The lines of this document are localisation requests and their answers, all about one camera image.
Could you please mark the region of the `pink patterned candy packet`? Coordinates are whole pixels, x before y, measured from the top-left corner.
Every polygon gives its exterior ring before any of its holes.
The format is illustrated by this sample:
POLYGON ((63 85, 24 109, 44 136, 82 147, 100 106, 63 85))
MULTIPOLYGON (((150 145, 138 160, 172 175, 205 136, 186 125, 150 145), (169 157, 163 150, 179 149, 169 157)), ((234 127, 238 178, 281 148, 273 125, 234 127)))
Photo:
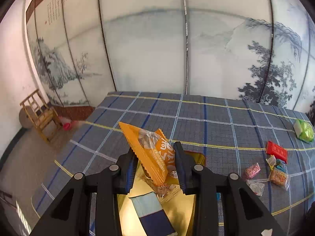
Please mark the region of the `pink patterned candy packet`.
POLYGON ((243 174, 243 179, 245 180, 251 180, 254 178, 258 173, 260 172, 260 166, 259 163, 255 163, 251 165, 250 167, 246 168, 243 174))

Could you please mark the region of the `clear cracker snack bag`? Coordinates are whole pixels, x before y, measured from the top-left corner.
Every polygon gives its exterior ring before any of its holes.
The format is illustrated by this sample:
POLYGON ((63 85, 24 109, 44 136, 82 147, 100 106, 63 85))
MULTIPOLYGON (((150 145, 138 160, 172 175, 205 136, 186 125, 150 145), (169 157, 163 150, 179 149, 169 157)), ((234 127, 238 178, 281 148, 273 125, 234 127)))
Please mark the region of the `clear cracker snack bag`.
POLYGON ((274 167, 271 170, 269 181, 287 191, 289 188, 290 176, 274 167))

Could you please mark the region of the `small yellow clear packet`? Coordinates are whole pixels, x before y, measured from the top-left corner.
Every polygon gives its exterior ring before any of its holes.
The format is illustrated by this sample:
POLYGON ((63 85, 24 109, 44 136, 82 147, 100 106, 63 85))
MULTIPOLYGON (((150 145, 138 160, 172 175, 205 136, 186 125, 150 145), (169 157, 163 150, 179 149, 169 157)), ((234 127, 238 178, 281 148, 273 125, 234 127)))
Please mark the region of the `small yellow clear packet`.
POLYGON ((267 159, 266 162, 268 166, 270 167, 271 170, 277 165, 277 159, 274 155, 270 155, 267 159))

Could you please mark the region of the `red snack packet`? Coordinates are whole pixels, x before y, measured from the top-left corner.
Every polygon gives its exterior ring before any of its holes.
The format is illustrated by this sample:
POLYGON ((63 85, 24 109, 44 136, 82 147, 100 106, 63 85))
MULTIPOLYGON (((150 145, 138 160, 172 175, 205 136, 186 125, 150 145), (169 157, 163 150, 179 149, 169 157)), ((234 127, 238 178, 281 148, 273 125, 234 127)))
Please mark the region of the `red snack packet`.
POLYGON ((267 142, 266 154, 275 156, 276 159, 282 160, 285 164, 288 162, 287 150, 271 141, 267 142))

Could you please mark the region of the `fried twist snack bag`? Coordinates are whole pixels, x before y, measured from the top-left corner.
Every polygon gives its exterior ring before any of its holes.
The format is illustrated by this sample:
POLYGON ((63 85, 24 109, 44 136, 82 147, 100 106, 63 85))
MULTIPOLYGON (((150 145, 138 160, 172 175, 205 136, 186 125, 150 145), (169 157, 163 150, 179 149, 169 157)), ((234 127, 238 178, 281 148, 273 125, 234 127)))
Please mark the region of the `fried twist snack bag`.
POLYGON ((166 184, 165 186, 156 186, 153 181, 145 175, 143 171, 138 171, 136 176, 144 181, 157 195, 158 200, 163 204, 174 198, 181 190, 179 185, 166 184))

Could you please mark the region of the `light and navy blue packet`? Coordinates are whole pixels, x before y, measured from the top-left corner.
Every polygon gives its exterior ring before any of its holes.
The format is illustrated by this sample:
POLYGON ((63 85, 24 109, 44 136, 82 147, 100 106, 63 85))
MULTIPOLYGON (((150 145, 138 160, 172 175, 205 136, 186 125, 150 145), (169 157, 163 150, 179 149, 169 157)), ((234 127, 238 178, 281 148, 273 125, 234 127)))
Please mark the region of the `light and navy blue packet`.
POLYGON ((130 199, 146 235, 178 235, 155 192, 130 197, 130 199))

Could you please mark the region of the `orange snack packet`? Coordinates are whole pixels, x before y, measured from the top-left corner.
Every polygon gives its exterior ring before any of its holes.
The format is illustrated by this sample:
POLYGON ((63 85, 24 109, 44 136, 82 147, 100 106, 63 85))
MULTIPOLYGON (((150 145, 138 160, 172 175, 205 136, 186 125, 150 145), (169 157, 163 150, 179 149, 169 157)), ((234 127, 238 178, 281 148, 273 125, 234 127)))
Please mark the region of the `orange snack packet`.
POLYGON ((119 127, 153 183, 165 185, 168 175, 176 170, 176 161, 175 150, 162 130, 151 132, 123 122, 119 127))

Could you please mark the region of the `small clear candy packet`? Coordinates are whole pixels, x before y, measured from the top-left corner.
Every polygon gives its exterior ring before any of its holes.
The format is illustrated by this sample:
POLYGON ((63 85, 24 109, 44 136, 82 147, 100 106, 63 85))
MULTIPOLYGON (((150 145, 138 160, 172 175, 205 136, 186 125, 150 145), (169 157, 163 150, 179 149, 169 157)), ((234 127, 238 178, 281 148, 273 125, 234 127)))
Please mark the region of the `small clear candy packet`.
POLYGON ((260 182, 254 182, 252 180, 246 180, 246 184, 255 193, 255 195, 261 197, 264 193, 265 184, 260 182))

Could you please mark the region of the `blue black snack packet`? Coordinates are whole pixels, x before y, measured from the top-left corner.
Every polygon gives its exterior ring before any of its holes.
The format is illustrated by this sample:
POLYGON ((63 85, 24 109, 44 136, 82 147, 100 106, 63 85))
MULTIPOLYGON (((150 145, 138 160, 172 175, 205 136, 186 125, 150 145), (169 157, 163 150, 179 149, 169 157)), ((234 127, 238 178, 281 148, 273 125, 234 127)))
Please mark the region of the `blue black snack packet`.
POLYGON ((216 193, 216 198, 217 198, 217 201, 219 201, 221 199, 221 194, 220 193, 216 193))

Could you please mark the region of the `small teal candy packet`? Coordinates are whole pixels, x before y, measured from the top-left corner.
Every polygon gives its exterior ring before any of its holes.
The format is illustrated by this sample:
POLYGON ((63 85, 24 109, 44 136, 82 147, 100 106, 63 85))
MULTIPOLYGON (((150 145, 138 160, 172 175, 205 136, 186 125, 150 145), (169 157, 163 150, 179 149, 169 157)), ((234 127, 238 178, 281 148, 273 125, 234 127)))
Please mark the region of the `small teal candy packet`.
POLYGON ((275 168, 284 173, 287 173, 286 163, 282 161, 281 159, 276 159, 275 168))

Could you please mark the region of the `red gold tin box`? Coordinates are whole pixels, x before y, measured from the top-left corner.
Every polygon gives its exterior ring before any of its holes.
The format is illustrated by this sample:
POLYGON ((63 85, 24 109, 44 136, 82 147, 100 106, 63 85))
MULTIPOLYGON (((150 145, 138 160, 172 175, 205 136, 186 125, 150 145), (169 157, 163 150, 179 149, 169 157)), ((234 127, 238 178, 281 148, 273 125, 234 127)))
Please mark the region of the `red gold tin box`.
POLYGON ((142 164, 137 165, 133 188, 127 195, 117 195, 123 235, 146 235, 131 198, 153 192, 178 235, 191 235, 194 195, 185 195, 179 184, 158 189, 153 185, 142 164))

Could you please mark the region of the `blue plaid tablecloth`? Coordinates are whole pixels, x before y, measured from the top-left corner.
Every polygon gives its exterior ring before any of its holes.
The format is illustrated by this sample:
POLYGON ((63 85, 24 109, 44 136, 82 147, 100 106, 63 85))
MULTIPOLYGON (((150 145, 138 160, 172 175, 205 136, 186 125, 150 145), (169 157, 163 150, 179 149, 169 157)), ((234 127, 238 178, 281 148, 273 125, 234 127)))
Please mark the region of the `blue plaid tablecloth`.
POLYGON ((297 119, 305 113, 247 101, 167 93, 112 92, 88 116, 83 126, 53 162, 46 179, 31 198, 38 216, 77 172, 86 175, 114 163, 129 146, 119 122, 149 131, 161 129, 168 140, 201 153, 214 173, 243 173, 260 165, 255 177, 265 184, 262 202, 287 235, 298 231, 314 201, 314 143, 296 137, 297 119), (289 189, 268 181, 266 144, 288 152, 289 189))

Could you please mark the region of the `pink object on floor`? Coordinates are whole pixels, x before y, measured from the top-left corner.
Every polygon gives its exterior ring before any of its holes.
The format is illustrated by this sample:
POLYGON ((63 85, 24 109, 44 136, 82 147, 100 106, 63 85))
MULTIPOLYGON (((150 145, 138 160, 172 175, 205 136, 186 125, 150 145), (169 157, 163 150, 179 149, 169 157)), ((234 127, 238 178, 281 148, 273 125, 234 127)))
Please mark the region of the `pink object on floor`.
POLYGON ((61 121, 64 131, 70 131, 77 124, 76 120, 70 120, 69 118, 66 118, 66 117, 59 116, 59 119, 61 121))

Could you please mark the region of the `bamboo wooden chair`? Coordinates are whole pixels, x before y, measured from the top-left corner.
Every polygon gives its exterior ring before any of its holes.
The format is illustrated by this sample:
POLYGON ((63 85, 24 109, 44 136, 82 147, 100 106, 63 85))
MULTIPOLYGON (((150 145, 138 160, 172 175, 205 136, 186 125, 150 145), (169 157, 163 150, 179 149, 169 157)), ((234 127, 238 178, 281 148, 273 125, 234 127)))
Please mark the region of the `bamboo wooden chair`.
POLYGON ((54 107, 48 106, 40 94, 39 89, 36 89, 23 99, 20 102, 20 106, 40 137, 46 143, 50 143, 62 127, 61 120, 54 107), (51 124, 51 122, 55 124, 55 129, 49 135, 46 135, 44 130, 51 124))

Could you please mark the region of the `painted folding screen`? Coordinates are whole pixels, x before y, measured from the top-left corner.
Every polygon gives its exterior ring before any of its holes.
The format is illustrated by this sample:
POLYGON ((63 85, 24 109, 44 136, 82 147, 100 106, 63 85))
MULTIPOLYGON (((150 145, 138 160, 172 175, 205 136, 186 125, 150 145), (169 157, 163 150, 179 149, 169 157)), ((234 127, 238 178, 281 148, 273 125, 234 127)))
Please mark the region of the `painted folding screen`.
POLYGON ((314 22, 300 0, 31 0, 26 29, 61 107, 111 91, 314 107, 314 22))

